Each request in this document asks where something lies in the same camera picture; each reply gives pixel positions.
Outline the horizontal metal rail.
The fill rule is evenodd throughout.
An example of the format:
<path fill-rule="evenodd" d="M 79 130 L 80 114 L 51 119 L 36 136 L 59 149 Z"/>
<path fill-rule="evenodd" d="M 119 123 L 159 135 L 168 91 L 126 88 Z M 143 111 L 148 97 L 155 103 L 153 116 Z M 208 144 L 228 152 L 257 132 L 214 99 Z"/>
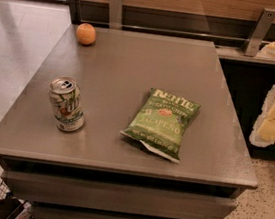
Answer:
<path fill-rule="evenodd" d="M 108 28 L 110 26 L 109 22 L 97 22 L 97 21 L 90 21 L 90 20 L 82 20 L 82 19 L 73 19 L 72 23 L 79 24 L 79 23 L 89 23 L 95 25 L 97 27 L 104 27 Z M 135 26 L 135 25 L 128 25 L 122 24 L 117 25 L 117 28 L 122 30 L 129 30 L 129 31 L 138 31 L 142 33 L 150 33 L 150 34 L 165 34 L 173 37 L 196 37 L 203 40 L 210 40 L 211 42 L 215 42 L 216 39 L 219 41 L 226 41 L 226 42 L 234 42 L 234 43 L 241 43 L 241 45 L 249 42 L 249 39 L 242 39 L 242 38 L 234 38 L 234 37 L 227 37 L 227 36 L 219 36 L 219 35 L 211 35 L 211 34 L 204 34 L 204 33 L 196 33 L 196 32 L 189 32 L 189 31 L 173 31 L 173 30 L 166 30 L 166 29 L 158 29 L 158 28 L 151 28 L 151 27 L 143 27 L 143 26 Z"/>

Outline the left metal bracket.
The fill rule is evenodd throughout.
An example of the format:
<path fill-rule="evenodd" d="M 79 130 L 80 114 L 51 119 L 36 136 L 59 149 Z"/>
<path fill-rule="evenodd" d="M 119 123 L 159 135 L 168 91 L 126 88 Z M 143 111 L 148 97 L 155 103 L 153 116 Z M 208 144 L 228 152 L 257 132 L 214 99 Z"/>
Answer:
<path fill-rule="evenodd" d="M 122 29 L 122 5 L 123 0 L 109 0 L 109 27 L 112 29 Z"/>

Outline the right metal bracket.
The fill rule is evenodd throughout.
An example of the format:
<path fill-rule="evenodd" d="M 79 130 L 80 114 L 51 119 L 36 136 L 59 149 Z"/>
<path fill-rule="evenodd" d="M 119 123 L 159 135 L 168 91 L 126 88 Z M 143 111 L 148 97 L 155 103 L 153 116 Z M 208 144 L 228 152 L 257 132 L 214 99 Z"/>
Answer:
<path fill-rule="evenodd" d="M 256 21 L 250 36 L 244 43 L 243 53 L 248 57 L 255 57 L 260 49 L 264 37 L 275 20 L 275 9 L 264 8 Z"/>

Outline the grey drawer cabinet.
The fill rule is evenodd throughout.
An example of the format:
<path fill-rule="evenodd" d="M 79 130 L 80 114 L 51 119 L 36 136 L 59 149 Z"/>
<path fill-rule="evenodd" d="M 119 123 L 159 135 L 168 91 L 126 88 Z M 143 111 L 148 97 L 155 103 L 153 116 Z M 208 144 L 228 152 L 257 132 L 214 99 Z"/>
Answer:
<path fill-rule="evenodd" d="M 210 42 L 102 28 L 65 32 L 0 122 L 2 178 L 36 219 L 223 219 L 258 185 Z M 56 124 L 49 85 L 71 77 L 84 126 Z M 159 88 L 200 105 L 179 162 L 121 135 Z"/>

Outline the orange fruit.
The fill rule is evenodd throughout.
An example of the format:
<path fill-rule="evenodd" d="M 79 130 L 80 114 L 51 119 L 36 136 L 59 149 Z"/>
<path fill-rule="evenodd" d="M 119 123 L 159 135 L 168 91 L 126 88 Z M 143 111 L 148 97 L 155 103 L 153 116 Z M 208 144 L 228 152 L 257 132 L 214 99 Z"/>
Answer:
<path fill-rule="evenodd" d="M 89 23 L 80 24 L 76 29 L 76 38 L 82 45 L 92 45 L 96 38 L 95 28 Z"/>

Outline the green jalapeno chips bag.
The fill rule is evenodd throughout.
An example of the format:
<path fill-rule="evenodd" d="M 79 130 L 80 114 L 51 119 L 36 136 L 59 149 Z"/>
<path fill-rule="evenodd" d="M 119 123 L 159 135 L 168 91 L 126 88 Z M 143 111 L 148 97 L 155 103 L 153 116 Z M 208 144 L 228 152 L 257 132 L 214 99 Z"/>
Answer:
<path fill-rule="evenodd" d="M 151 153 L 178 163 L 182 137 L 199 109 L 198 103 L 153 88 L 143 107 L 120 133 L 140 142 Z"/>

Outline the metal bracket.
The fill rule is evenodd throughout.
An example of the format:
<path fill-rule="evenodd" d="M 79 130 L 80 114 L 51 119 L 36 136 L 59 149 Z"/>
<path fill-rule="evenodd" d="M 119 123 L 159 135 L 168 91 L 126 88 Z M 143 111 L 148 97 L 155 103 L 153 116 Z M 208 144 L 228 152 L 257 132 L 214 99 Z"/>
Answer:
<path fill-rule="evenodd" d="M 255 57 L 260 49 L 264 37 L 275 20 L 275 9 L 264 8 L 256 21 L 250 36 L 244 43 L 243 53 L 248 57 Z"/>
<path fill-rule="evenodd" d="M 122 5 L 123 0 L 109 0 L 109 27 L 112 29 L 122 29 Z"/>

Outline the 7up soda can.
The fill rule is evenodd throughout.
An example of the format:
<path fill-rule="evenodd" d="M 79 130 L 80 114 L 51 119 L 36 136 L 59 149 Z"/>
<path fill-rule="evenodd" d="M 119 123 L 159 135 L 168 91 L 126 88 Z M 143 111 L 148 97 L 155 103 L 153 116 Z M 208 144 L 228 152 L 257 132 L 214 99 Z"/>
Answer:
<path fill-rule="evenodd" d="M 72 132 L 84 126 L 80 89 L 71 77 L 58 77 L 49 85 L 49 100 L 57 127 Z"/>

